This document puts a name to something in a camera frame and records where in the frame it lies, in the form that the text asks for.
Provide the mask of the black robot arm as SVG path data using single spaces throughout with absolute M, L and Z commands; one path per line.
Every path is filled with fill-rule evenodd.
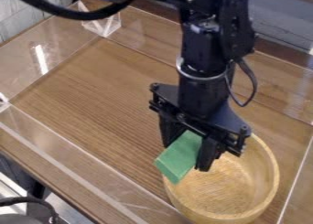
M 166 148 L 189 131 L 201 136 L 194 168 L 206 172 L 224 153 L 242 154 L 252 135 L 249 125 L 229 105 L 237 100 L 233 93 L 237 69 L 249 76 L 252 87 L 258 87 L 245 61 L 256 42 L 249 0 L 155 1 L 178 9 L 182 44 L 177 59 L 178 85 L 150 85 L 150 108 L 159 114 Z

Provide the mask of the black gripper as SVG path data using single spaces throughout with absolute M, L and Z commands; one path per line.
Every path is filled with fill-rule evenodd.
M 221 154 L 241 155 L 250 127 L 236 115 L 229 101 L 236 70 L 250 73 L 244 59 L 230 60 L 218 71 L 194 69 L 184 59 L 177 61 L 178 84 L 150 85 L 150 108 L 159 115 L 164 147 L 186 132 L 202 137 L 194 168 L 208 172 Z

